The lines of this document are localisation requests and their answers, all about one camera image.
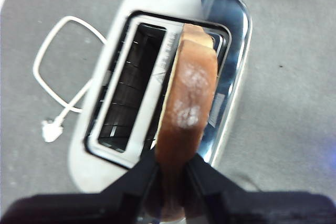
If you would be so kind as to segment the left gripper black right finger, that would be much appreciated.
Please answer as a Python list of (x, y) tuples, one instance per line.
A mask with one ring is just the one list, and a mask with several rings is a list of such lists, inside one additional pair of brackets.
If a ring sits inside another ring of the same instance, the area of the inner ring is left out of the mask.
[(246, 191), (195, 155), (188, 163), (189, 223), (335, 223), (335, 204), (305, 191)]

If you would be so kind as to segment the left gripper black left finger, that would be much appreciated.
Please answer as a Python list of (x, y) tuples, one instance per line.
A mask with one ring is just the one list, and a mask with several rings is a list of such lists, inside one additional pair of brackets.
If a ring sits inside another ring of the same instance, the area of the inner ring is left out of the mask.
[(22, 198), (10, 205), (1, 223), (135, 223), (157, 173), (155, 155), (148, 152), (100, 193)]

